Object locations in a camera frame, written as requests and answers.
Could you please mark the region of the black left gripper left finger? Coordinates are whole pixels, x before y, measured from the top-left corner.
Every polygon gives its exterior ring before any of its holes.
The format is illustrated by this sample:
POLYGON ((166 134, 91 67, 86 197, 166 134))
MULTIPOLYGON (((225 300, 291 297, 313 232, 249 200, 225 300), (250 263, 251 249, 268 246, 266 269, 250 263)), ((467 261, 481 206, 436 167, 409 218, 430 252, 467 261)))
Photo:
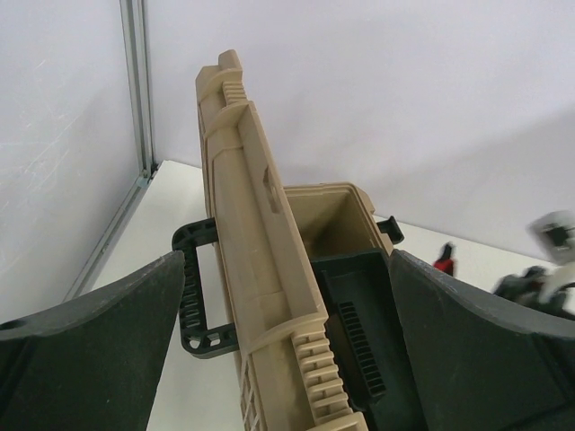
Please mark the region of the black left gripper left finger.
POLYGON ((170 252, 76 299, 1 325, 3 430, 144 430, 184 285, 170 252))

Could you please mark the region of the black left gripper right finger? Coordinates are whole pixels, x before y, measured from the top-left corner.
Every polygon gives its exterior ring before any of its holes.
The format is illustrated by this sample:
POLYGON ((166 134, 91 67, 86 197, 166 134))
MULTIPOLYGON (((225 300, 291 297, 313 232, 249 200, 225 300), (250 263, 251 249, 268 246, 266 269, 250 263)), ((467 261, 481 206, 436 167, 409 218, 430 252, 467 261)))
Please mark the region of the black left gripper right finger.
POLYGON ((431 430, 572 430, 574 323, 450 277, 406 251, 389 275, 431 430))

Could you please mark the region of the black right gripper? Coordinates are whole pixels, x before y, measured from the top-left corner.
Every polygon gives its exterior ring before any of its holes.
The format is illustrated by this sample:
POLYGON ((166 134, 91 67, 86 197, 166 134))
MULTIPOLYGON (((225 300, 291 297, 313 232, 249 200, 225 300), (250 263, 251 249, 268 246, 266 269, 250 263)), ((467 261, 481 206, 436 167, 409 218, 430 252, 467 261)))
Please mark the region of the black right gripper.
POLYGON ((573 288, 574 275, 562 268, 549 274, 544 267, 532 266, 521 276, 510 274, 503 277, 492 293, 546 314, 571 314, 566 303, 573 288))

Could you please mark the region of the red black pliers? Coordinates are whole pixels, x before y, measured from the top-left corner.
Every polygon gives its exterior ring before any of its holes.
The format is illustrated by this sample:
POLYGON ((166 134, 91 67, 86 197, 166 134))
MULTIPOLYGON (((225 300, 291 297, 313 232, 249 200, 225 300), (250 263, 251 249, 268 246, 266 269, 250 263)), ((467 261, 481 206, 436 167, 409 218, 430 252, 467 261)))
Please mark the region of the red black pliers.
POLYGON ((453 277, 456 272, 456 261, 453 259, 454 245, 446 242, 442 248, 439 258, 433 263, 433 267, 439 271, 453 277))

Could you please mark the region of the black tool box tray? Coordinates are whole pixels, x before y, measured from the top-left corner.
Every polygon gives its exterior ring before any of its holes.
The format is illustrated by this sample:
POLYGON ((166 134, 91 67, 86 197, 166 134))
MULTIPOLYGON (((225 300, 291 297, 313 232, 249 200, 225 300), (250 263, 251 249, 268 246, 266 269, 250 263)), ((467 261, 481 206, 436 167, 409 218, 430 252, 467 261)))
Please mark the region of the black tool box tray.
POLYGON ((426 430, 384 254, 311 261, 344 389, 370 430, 426 430))

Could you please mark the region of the tan plastic tool box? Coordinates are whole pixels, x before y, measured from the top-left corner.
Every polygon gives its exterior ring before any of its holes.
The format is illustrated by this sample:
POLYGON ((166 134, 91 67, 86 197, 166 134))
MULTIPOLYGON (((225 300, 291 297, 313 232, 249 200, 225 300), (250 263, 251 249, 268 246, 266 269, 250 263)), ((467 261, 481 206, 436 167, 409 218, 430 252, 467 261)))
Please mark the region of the tan plastic tool box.
POLYGON ((185 258, 181 344, 232 354, 247 430, 364 430, 351 403, 312 259, 393 244, 348 182, 285 187, 234 50, 196 79, 207 216, 172 237, 185 258))

